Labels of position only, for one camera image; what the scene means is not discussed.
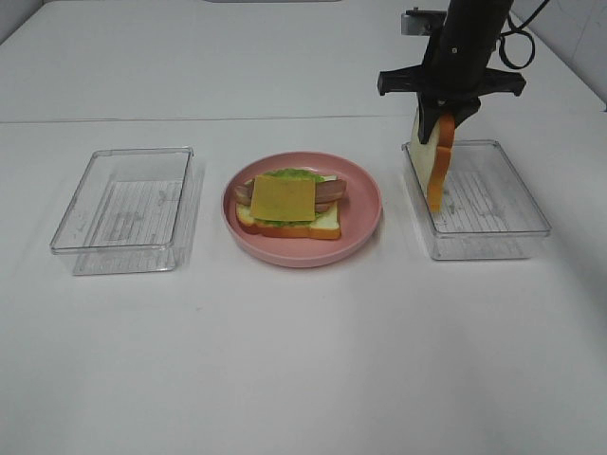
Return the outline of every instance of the white wall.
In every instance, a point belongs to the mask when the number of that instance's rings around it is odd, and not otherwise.
[[[0,43],[40,6],[42,0],[0,0]]]
[[[514,0],[526,19],[541,0]],[[552,0],[531,29],[607,102],[607,0]]]

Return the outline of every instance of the robotic arm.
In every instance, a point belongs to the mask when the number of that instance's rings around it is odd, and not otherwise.
[[[418,137],[428,143],[432,128],[444,113],[455,126],[481,107],[479,97],[524,89],[520,73],[487,68],[491,53],[514,0],[451,0],[447,15],[437,11],[407,11],[426,16],[433,24],[421,65],[382,71],[377,88],[389,92],[416,92]]]

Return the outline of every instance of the bread slice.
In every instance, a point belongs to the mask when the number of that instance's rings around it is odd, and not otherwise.
[[[335,180],[335,175],[323,177]],[[331,208],[320,214],[315,221],[295,223],[275,223],[258,220],[250,216],[250,206],[236,204],[236,219],[244,232],[262,234],[266,237],[310,238],[318,240],[336,240],[341,236],[340,201],[335,201]]]
[[[451,163],[455,119],[449,112],[443,114],[434,125],[427,144],[419,141],[418,129],[419,110],[415,113],[414,129],[411,134],[411,161],[430,211],[438,212],[443,199],[445,178]]]

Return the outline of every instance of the black cable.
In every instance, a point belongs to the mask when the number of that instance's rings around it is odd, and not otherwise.
[[[520,24],[517,27],[514,25],[514,22],[512,21],[512,16],[510,14],[507,16],[508,27],[510,28],[510,30],[500,33],[499,54],[500,54],[500,58],[502,59],[502,62],[508,68],[517,69],[517,70],[527,68],[531,64],[531,62],[533,62],[533,59],[535,59],[535,41],[533,40],[533,36],[531,36],[531,33],[524,30],[524,28],[526,28],[529,24],[531,24],[531,22],[533,22],[533,20],[538,16],[538,14],[540,14],[542,9],[544,9],[544,7],[546,5],[548,5],[548,3],[550,3],[550,0],[543,0],[542,3],[538,6],[538,8],[535,11],[533,11],[533,13],[527,18],[527,20],[524,21],[522,24]],[[522,35],[525,38],[527,38],[529,40],[529,42],[531,43],[531,53],[529,54],[529,59],[526,61],[525,64],[520,64],[520,65],[514,64],[506,55],[506,36],[511,36],[511,35]]]

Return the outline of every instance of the clear plastic container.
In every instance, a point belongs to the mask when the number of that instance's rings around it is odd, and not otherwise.
[[[524,259],[550,225],[500,144],[455,141],[441,211],[431,213],[409,155],[405,176],[426,247],[435,260]]]
[[[95,152],[50,250],[73,275],[173,270],[192,249],[201,178],[191,148]]]

